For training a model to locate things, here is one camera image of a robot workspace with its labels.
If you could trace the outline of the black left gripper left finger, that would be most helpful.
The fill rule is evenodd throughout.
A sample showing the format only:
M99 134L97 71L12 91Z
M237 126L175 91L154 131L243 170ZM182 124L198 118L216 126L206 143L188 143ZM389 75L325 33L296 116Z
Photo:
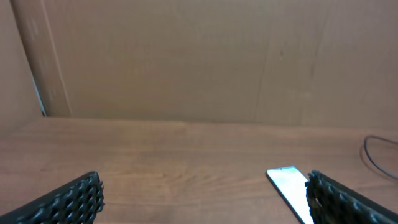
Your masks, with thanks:
M93 223L104 207L104 185L99 174L88 172L79 178L1 215L1 223Z

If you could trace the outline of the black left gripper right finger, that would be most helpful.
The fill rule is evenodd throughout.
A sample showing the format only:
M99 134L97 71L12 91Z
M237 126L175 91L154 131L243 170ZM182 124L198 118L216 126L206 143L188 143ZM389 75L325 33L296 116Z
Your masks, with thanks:
M315 224L397 224L397 214L317 170L305 183Z

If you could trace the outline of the blue screen smartphone black case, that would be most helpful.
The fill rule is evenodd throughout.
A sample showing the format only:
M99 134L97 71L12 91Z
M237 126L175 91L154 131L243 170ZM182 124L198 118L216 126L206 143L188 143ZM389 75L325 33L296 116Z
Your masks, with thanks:
M266 177L300 223L314 224L307 202L308 179L295 166L268 169Z

